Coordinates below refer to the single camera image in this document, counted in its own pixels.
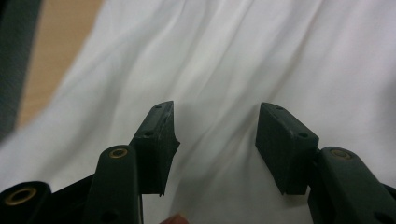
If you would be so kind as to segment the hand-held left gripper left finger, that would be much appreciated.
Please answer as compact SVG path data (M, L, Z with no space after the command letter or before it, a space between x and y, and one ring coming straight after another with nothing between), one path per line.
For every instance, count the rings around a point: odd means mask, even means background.
M130 145L137 155L140 193L164 195L173 158L180 145L175 134L174 102L152 107Z

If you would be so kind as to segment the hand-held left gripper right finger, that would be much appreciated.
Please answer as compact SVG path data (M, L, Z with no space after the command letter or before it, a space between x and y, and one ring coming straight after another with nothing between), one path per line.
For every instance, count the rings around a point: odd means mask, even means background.
M255 146L282 194L306 193L318 141L287 109L261 103Z

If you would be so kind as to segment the white cloth shorts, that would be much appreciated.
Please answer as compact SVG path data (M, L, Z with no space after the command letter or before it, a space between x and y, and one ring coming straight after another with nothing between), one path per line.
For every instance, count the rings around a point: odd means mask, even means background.
M179 148L145 224L312 224L255 147L260 105L396 187L396 0L106 0L49 106L0 144L0 191L92 174L166 101Z

